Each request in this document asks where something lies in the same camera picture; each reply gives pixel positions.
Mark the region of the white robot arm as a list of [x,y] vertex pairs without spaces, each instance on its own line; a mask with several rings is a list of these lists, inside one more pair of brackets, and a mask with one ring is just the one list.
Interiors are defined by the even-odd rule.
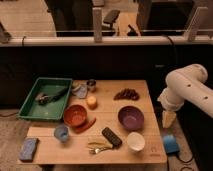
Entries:
[[200,64],[191,64],[169,72],[167,87],[157,101],[163,107],[162,126],[169,128],[176,119],[176,112],[189,101],[213,118],[213,90],[204,85],[208,72]]

